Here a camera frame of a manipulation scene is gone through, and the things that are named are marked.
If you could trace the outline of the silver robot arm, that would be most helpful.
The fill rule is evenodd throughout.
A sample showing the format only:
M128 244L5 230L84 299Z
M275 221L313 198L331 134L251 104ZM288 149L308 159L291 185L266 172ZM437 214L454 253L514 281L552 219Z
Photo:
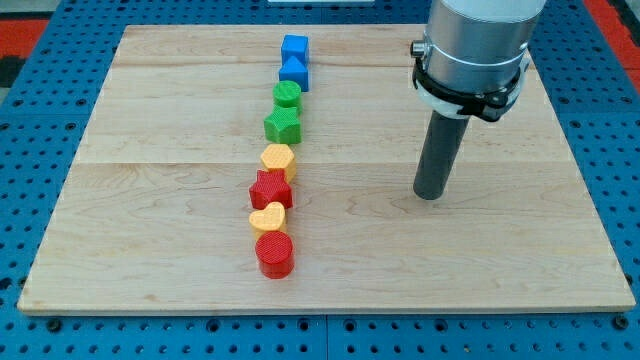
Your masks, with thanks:
M450 119L498 121L516 102L544 0L433 0L411 44L419 98Z

